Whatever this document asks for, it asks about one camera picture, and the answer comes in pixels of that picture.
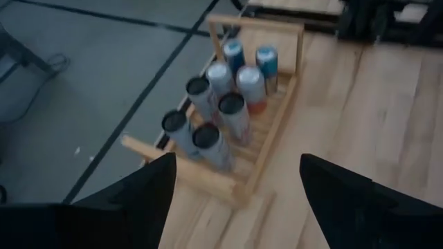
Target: black line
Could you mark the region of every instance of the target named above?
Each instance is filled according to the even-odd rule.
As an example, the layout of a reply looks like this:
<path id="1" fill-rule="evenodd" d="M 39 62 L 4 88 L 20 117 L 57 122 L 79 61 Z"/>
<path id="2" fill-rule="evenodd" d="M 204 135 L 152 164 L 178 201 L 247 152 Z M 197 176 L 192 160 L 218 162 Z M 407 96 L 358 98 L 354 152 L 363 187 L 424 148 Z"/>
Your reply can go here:
<path id="1" fill-rule="evenodd" d="M 141 20 L 141 19 L 135 19 L 135 18 L 129 18 L 129 17 L 119 17 L 119 16 L 115 16 L 115 15 L 108 15 L 108 14 L 103 14 L 103 13 L 99 13 L 99 12 L 94 12 L 94 11 L 89 11 L 89 10 L 82 10 L 82 9 L 78 9 L 78 8 L 71 8 L 71 7 L 66 7 L 66 6 L 60 6 L 57 4 L 51 4 L 51 3 L 39 3 L 36 1 L 29 1 L 29 0 L 13 0 L 19 3 L 27 3 L 27 4 L 32 4 L 34 6 L 39 6 L 39 7 L 44 7 L 44 8 L 51 8 L 54 10 L 63 10 L 63 11 L 67 11 L 67 12 L 71 12 L 71 13 L 75 13 L 75 14 L 79 14 L 79 15 L 87 15 L 90 17 L 97 17 L 97 18 L 102 18 L 102 19 L 107 19 L 107 20 L 112 20 L 112 21 L 121 21 L 127 24 L 136 24 L 136 25 L 142 25 L 142 26 L 149 26 L 149 27 L 154 27 L 154 28 L 163 28 L 166 30 L 170 30 L 170 31 L 174 31 L 174 32 L 178 32 L 178 33 L 192 33 L 193 35 L 198 35 L 198 36 L 202 36 L 202 37 L 209 37 L 209 32 L 206 31 L 201 31 L 201 30 L 193 30 L 192 28 L 184 28 L 184 27 L 180 27 L 180 26 L 175 26 L 175 25 L 171 25 L 171 24 L 162 24 L 162 23 L 158 23 L 155 21 L 147 21 L 147 20 Z"/>
<path id="2" fill-rule="evenodd" d="M 19 62 L 15 62 L 1 77 L 0 84 L 3 83 L 12 73 L 14 73 L 20 66 Z"/>
<path id="3" fill-rule="evenodd" d="M 206 15 L 215 7 L 215 5 L 217 4 L 218 1 L 219 0 L 212 0 L 211 1 L 209 6 L 201 14 L 200 18 L 192 26 L 192 28 L 191 28 L 192 31 L 196 31 L 200 27 L 200 25 L 204 22 Z M 167 69 L 169 68 L 171 63 L 175 60 L 177 55 L 179 55 L 179 53 L 183 50 L 183 48 L 188 43 L 188 41 L 190 41 L 191 37 L 192 37 L 192 32 L 188 33 L 183 38 L 183 40 L 181 40 L 180 44 L 172 51 L 171 55 L 168 57 L 166 62 L 157 71 L 157 73 L 155 74 L 155 76 L 151 80 L 151 82 L 146 86 L 145 89 L 143 89 L 143 91 L 137 97 L 135 103 L 133 103 L 133 105 L 131 106 L 129 111 L 126 113 L 125 117 L 123 117 L 123 119 L 120 121 L 120 123 L 114 129 L 114 131 L 112 131 L 112 134 L 107 139 L 106 143 L 102 146 L 100 151 L 97 153 L 96 157 L 94 157 L 92 162 L 89 164 L 89 166 L 83 172 L 81 177 L 77 180 L 75 185 L 72 187 L 71 191 L 65 197 L 65 199 L 63 200 L 64 204 L 71 203 L 72 200 L 77 196 L 77 194 L 83 188 L 84 184 L 88 181 L 89 177 L 97 169 L 97 166 L 99 165 L 100 161 L 105 157 L 106 153 L 109 151 L 109 149 L 114 144 L 114 142 L 117 140 L 117 138 L 120 136 L 121 132 L 126 127 L 127 123 L 131 120 L 132 116 L 135 114 L 137 109 L 140 107 L 140 105 L 143 103 L 143 101 L 148 96 L 148 94 L 151 92 L 151 90 L 155 87 L 155 85 L 159 82 L 160 78 L 167 71 Z"/>
<path id="4" fill-rule="evenodd" d="M 230 0 L 230 2 L 231 2 L 231 3 L 234 5 L 234 7 L 235 7 L 236 9 L 238 9 L 239 11 L 242 11 L 242 10 L 243 10 L 244 5 L 243 5 L 243 3 L 240 3 L 239 0 Z"/>
<path id="5" fill-rule="evenodd" d="M 8 7 L 14 0 L 9 0 L 5 2 L 2 6 L 0 6 L 0 11 L 2 11 L 4 8 Z"/>

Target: black equipment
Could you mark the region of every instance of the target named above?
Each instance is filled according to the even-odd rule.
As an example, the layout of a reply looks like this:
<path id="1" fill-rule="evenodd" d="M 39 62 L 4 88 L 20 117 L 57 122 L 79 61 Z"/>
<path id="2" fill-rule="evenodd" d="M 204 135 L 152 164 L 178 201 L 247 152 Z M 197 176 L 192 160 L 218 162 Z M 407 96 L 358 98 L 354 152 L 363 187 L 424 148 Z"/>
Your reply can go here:
<path id="1" fill-rule="evenodd" d="M 331 249 L 443 248 L 443 209 L 303 154 L 300 175 Z"/>
<path id="2" fill-rule="evenodd" d="M 175 176 L 169 153 L 73 205 L 0 205 L 0 247 L 157 248 Z"/>
<path id="3" fill-rule="evenodd" d="M 243 16 L 302 23 L 306 31 L 335 35 L 364 43 L 400 43 L 443 48 L 443 0 L 341 0 L 340 15 L 247 5 Z M 395 13 L 408 4 L 424 5 L 427 13 L 419 23 L 396 20 Z"/>

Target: black cable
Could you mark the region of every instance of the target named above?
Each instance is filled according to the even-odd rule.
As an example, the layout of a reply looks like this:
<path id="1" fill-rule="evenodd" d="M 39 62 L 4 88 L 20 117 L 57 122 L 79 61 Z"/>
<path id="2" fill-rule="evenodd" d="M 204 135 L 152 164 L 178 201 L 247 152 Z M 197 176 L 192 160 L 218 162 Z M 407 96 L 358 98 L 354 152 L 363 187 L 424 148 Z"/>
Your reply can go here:
<path id="1" fill-rule="evenodd" d="M 238 9 L 239 11 L 242 11 L 242 10 L 243 10 L 243 7 L 244 7 L 244 6 L 243 6 L 242 3 L 240 3 L 239 0 L 230 0 L 230 2 L 233 3 L 234 7 L 235 7 L 236 9 Z"/>
<path id="2" fill-rule="evenodd" d="M 8 193 L 6 191 L 6 188 L 0 185 L 0 204 L 6 203 L 7 200 L 8 200 Z"/>
<path id="3" fill-rule="evenodd" d="M 66 55 L 61 54 L 61 53 L 57 53 L 57 54 L 49 57 L 49 59 L 47 59 L 47 63 L 53 68 L 54 73 L 52 75 L 49 75 L 42 82 L 42 84 L 37 88 L 33 97 L 30 99 L 27 107 L 25 108 L 24 112 L 22 112 L 16 118 L 13 118 L 11 120 L 1 121 L 0 126 L 12 125 L 12 124 L 16 123 L 17 121 L 21 120 L 22 118 L 24 118 L 24 116 L 26 116 L 26 114 L 28 114 L 29 109 L 34 104 L 34 101 L 37 99 L 37 96 L 39 95 L 39 93 L 43 89 L 43 87 L 46 85 L 46 83 L 49 82 L 51 79 L 53 79 L 55 76 L 57 76 L 57 74 L 65 71 L 69 67 L 71 60 Z"/>

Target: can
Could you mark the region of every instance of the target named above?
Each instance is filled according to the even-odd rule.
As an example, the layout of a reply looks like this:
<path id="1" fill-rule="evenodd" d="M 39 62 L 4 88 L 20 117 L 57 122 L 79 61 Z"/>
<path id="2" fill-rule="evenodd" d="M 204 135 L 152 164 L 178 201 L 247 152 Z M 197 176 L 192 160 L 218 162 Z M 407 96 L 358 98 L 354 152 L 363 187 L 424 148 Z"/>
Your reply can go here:
<path id="1" fill-rule="evenodd" d="M 220 130 L 212 123 L 204 123 L 192 134 L 192 141 L 199 153 L 222 172 L 229 172 L 234 156 Z"/>
<path id="2" fill-rule="evenodd" d="M 186 84 L 186 92 L 205 122 L 222 124 L 217 107 L 217 96 L 208 80 L 201 77 L 191 78 Z"/>
<path id="3" fill-rule="evenodd" d="M 233 75 L 237 75 L 238 70 L 244 66 L 243 45 L 241 41 L 238 39 L 229 39 L 223 45 L 223 54 Z"/>
<path id="4" fill-rule="evenodd" d="M 255 52 L 255 63 L 264 77 L 264 87 L 267 95 L 277 92 L 278 87 L 278 52 L 272 46 L 261 46 Z"/>
<path id="5" fill-rule="evenodd" d="M 237 87 L 251 114 L 261 113 L 266 109 L 264 78 L 258 67 L 243 66 L 237 74 Z"/>
<path id="6" fill-rule="evenodd" d="M 252 140 L 251 122 L 244 98 L 239 93 L 228 93 L 219 102 L 219 111 L 229 133 L 239 144 Z"/>
<path id="7" fill-rule="evenodd" d="M 192 142 L 194 127 L 191 125 L 184 111 L 168 111 L 161 121 L 161 128 L 190 159 L 201 159 L 198 149 Z"/>
<path id="8" fill-rule="evenodd" d="M 224 62 L 213 62 L 206 70 L 206 78 L 218 98 L 234 89 L 233 74 Z"/>

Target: wooden handle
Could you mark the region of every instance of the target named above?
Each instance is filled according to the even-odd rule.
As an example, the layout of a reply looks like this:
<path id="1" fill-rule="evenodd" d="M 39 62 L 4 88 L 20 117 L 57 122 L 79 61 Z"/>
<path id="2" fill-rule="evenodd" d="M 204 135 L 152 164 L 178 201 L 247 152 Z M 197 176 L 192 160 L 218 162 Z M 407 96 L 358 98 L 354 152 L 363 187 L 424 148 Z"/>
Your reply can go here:
<path id="1" fill-rule="evenodd" d="M 215 54 L 219 61 L 224 61 L 222 52 L 222 45 L 219 42 L 217 32 L 215 30 L 215 24 L 232 25 L 247 28 L 257 28 L 262 30 L 271 30 L 282 33 L 292 33 L 297 35 L 297 54 L 296 54 L 296 67 L 294 70 L 284 70 L 279 68 L 279 73 L 296 74 L 298 78 L 301 75 L 302 68 L 302 50 L 303 50 L 303 33 L 305 27 L 302 24 L 288 24 L 281 21 L 269 21 L 257 18 L 249 17 L 229 17 L 224 15 L 209 15 L 206 17 L 206 21 L 209 25 L 209 34 L 215 47 Z"/>
<path id="2" fill-rule="evenodd" d="M 167 153 L 130 136 L 123 136 L 122 144 L 149 159 L 156 159 Z M 244 206 L 248 201 L 244 184 L 179 156 L 177 156 L 177 177 L 237 208 Z"/>
<path id="3" fill-rule="evenodd" d="M 223 15 L 209 15 L 206 20 L 210 24 L 243 26 L 249 28 L 268 29 L 272 31 L 299 33 L 304 30 L 303 25 L 288 24 L 280 21 L 267 21 L 249 17 L 229 17 Z"/>

